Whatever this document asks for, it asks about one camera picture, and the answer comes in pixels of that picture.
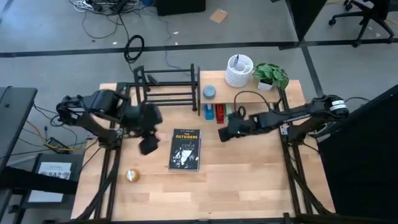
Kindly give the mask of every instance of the black monitor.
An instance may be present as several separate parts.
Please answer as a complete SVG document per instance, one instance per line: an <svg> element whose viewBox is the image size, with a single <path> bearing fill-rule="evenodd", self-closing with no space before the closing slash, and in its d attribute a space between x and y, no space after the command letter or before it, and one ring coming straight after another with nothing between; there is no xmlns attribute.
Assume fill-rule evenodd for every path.
<svg viewBox="0 0 398 224"><path fill-rule="evenodd" d="M328 133L318 147L336 213L396 220L398 85Z"/></svg>

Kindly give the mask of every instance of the wooden table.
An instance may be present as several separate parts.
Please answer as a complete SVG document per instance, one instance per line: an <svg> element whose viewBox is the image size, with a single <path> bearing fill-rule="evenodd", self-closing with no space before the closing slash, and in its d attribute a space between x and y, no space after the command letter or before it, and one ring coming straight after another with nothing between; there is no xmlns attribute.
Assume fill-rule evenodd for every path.
<svg viewBox="0 0 398 224"><path fill-rule="evenodd" d="M116 84L102 84L100 88L115 89ZM164 93L176 88L184 91L185 87L158 87L152 91ZM298 80L292 80L286 92L290 107L305 103ZM264 103L246 106L248 113L266 111ZM294 215L278 130L221 142L218 129L224 125L198 117L191 106L164 106L160 110L164 122L158 125L162 139L158 150L142 156L138 150L140 139L123 141L113 220L272 218L281 217L284 212ZM109 127L106 121L101 124ZM199 171L168 168L175 128L201 129ZM305 142L317 146L312 139ZM86 151L85 161L96 149L92 147ZM300 146L300 153L308 186L322 204L333 211L319 155L306 146ZM95 155L81 173L72 218L79 216L96 193L103 156L104 151ZM125 178L127 170L132 168L141 173L141 179L136 183ZM104 196L103 211L108 194L109 191Z"/></svg>

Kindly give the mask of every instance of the book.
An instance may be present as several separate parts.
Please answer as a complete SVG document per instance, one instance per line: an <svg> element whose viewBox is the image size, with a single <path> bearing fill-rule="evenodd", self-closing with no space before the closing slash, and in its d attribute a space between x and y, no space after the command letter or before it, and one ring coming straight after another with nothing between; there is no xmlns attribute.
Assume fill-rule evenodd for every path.
<svg viewBox="0 0 398 224"><path fill-rule="evenodd" d="M200 142L200 130L174 129L169 169L199 170Z"/></svg>

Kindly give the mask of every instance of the gray floor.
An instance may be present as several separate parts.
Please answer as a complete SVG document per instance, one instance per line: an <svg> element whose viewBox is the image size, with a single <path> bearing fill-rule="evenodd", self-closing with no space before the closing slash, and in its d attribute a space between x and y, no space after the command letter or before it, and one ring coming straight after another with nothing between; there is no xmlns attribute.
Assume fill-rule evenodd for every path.
<svg viewBox="0 0 398 224"><path fill-rule="evenodd" d="M6 0L0 0L0 9ZM166 45L213 44L228 42L254 41L295 41L297 40L292 21L284 1L271 4L265 0L212 0L207 1L207 10L202 13L162 17L169 22L172 39ZM229 12L220 24L209 20L210 15L222 9ZM147 46L164 44L168 37L166 25L158 20L151 11L141 12L141 18L135 14L124 16L130 35L144 36ZM328 26L328 20L334 14L343 12L343 6L325 6L306 35L307 40L344 40L354 39L359 33L358 18L339 19L334 27ZM101 49L124 47L126 33L122 27L105 39L92 42L81 28L84 13L76 12L67 0L46 1L14 0L10 9L1 15L0 52L24 52L45 50ZM390 13L391 19L398 20L398 14ZM398 33L398 26L389 23ZM385 38L387 34L377 24L365 38ZM105 35L114 29L114 24L102 16L87 14L85 27L96 36ZM315 69L323 90L327 94L340 95L343 98L363 96L374 98L398 82L396 71L398 64L398 45L374 44L362 45L357 49L349 45L309 47ZM272 62L283 66L291 79L299 79L304 94L310 100L315 94L313 83L300 49L279 51L277 47L251 47L239 49L176 50L169 52L169 62L179 67L188 67L191 63L201 66L202 70L225 69L227 59L233 54L246 54L255 62ZM133 65L145 65L150 69L165 69L164 52L144 52ZM133 81L122 54L94 54L51 57L0 58L1 86L32 86L39 90L36 97L38 106L54 110L55 105L65 95L87 95L98 89L100 83ZM158 75L159 80L188 79L184 74ZM351 110L363 104L362 101L350 101ZM41 129L49 126L49 121L36 111L32 111L29 120ZM79 141L87 133L80 128L72 128L78 134ZM65 144L73 144L72 133L64 129L49 126L49 136L54 136ZM25 131L21 138L40 144L39 139ZM14 152L38 150L39 148L18 142ZM28 156L16 156L12 161ZM30 169L32 163L19 164L18 167ZM40 223L47 218L67 220L70 211L28 210L24 223ZM2 223L10 223L12 215L7 215Z"/></svg>

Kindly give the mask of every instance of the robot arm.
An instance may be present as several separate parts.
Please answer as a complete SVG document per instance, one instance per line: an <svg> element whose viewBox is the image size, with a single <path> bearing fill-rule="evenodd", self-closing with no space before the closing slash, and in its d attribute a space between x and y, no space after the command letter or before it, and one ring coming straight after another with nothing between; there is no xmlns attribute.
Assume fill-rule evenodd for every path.
<svg viewBox="0 0 398 224"><path fill-rule="evenodd" d="M228 126L219 129L218 134L221 142L225 142L233 137L265 134L288 122L310 117L301 125L289 126L287 129L289 142L302 144L308 132L316 130L326 122L346 118L348 114L344 100L335 95L314 98L310 103L289 111L270 110L266 113L252 114L247 120L244 120L246 109L241 106L228 115Z"/></svg>
<svg viewBox="0 0 398 224"><path fill-rule="evenodd" d="M98 136L102 147L121 146L123 132L105 129L93 118L99 118L120 124L127 133L133 132L134 138L142 137L141 153L147 155L157 149L159 140L155 136L156 124L163 122L156 105L145 104L131 106L131 99L113 90L98 90L91 96L66 96L57 105L58 121L69 126L79 126Z"/></svg>

